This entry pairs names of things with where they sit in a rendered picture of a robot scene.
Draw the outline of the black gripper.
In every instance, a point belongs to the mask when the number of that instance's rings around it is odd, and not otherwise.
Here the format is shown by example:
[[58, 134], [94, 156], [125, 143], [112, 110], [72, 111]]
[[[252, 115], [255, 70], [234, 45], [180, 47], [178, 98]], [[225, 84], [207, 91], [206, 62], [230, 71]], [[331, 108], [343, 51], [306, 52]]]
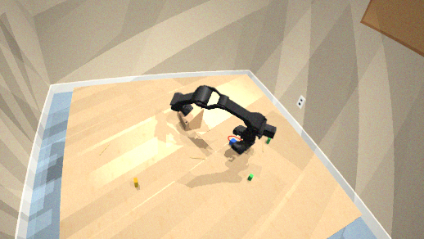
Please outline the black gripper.
[[256, 137], [258, 137], [258, 140], [260, 140], [263, 136], [259, 134], [250, 134], [247, 132], [247, 130], [244, 130], [244, 138], [241, 141], [236, 141], [232, 144], [231, 148], [236, 153], [243, 153], [245, 150], [247, 150], [249, 147], [255, 144]]

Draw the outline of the blue block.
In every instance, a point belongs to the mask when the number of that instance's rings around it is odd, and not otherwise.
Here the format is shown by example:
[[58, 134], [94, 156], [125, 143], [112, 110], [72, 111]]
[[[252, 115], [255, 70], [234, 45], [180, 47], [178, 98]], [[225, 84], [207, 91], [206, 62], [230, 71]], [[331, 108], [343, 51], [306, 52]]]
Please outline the blue block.
[[237, 140], [235, 138], [231, 139], [229, 142], [229, 145], [231, 146], [234, 142], [236, 142]]

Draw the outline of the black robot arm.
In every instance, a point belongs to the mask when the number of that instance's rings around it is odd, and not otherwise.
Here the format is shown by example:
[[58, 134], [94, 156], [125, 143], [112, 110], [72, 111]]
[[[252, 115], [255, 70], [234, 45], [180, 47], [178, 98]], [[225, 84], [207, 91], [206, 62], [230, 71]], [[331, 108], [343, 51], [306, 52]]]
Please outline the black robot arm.
[[[212, 92], [219, 95], [217, 104], [208, 105]], [[238, 125], [233, 129], [234, 135], [244, 138], [244, 130], [246, 129], [250, 134], [259, 134], [268, 138], [273, 138], [277, 132], [277, 127], [267, 124], [267, 119], [259, 112], [250, 112], [243, 106], [230, 99], [229, 96], [220, 93], [215, 87], [209, 85], [200, 85], [194, 92], [184, 93], [175, 92], [170, 102], [171, 110], [181, 111], [186, 117], [193, 109], [191, 104], [195, 104], [201, 108], [212, 110], [219, 108], [235, 115], [237, 118], [244, 121], [245, 126]]]

